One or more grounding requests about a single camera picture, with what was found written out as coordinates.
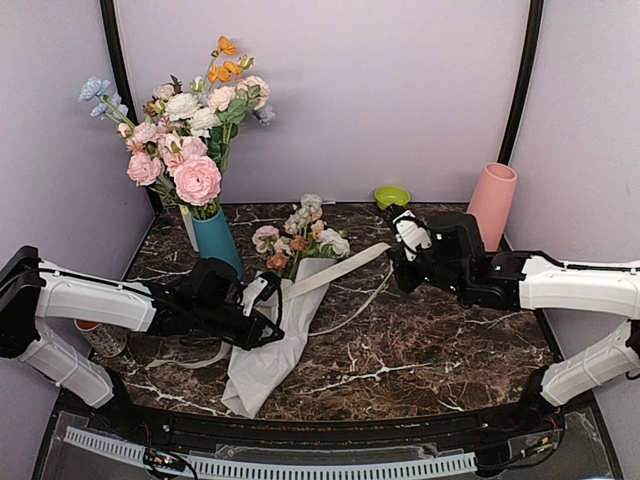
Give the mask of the white paper bouquet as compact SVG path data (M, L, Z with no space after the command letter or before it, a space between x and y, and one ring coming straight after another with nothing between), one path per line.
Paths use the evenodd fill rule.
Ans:
M345 259L349 242L327 226L322 199L305 194L281 228L261 226L252 242L264 260L264 272L274 273L286 290ZM235 347L228 365L222 403L232 413L255 418L273 390L298 364L307 344L310 324L328 285L323 284L295 298L279 301L273 294L257 305L258 311L277 323L284 337L246 351Z

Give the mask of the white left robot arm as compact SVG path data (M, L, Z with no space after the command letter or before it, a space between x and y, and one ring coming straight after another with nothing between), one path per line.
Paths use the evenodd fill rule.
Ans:
M1 269L1 355L39 371L75 394L120 436L141 427L119 376L80 355L46 323L82 320L151 336L188 336L196 331L244 350L280 341L279 318L255 305L281 295L275 274L249 284L216 258L200 259L184 279L169 284L116 282L81 274L43 260L22 246Z

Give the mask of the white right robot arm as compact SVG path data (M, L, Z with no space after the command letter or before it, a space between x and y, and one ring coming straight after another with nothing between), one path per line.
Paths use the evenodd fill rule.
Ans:
M429 284L464 305L503 311L561 309L618 315L604 339L535 371L510 413L521 434L549 411L639 368L639 265L572 263L542 251L486 251L476 218L439 212L423 221L393 204L383 212L397 243L389 256L397 286L410 293Z

